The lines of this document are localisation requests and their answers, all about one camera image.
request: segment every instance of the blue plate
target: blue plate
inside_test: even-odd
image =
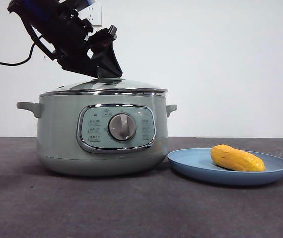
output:
[[[170,152],[169,162],[176,171],[194,179],[226,185],[261,185],[283,177],[283,159],[273,155],[248,151],[264,161],[263,172],[230,171],[217,166],[211,159],[211,149],[183,149]]]

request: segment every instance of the yellow food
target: yellow food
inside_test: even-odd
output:
[[[228,145],[213,147],[211,158],[217,165],[235,171],[265,171],[264,162],[259,157]]]

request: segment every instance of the black cable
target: black cable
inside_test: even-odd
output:
[[[4,63],[4,62],[0,62],[1,65],[6,65],[6,66],[18,66],[18,65],[22,65],[26,62],[28,62],[30,59],[31,59],[31,56],[32,56],[32,52],[33,52],[33,48],[35,47],[36,43],[33,43],[32,46],[31,46],[31,49],[30,49],[30,53],[29,53],[29,56],[27,59],[25,59],[24,61],[22,62],[19,62],[19,63]]]

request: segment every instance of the control knob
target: control knob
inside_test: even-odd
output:
[[[127,114],[117,114],[110,120],[108,131],[116,140],[129,140],[135,135],[136,123]]]

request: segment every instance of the pot lid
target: pot lid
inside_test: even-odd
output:
[[[89,82],[77,83],[67,86],[61,86],[52,90],[56,92],[167,92],[167,89],[161,89],[151,84],[126,80],[122,78],[99,78]]]

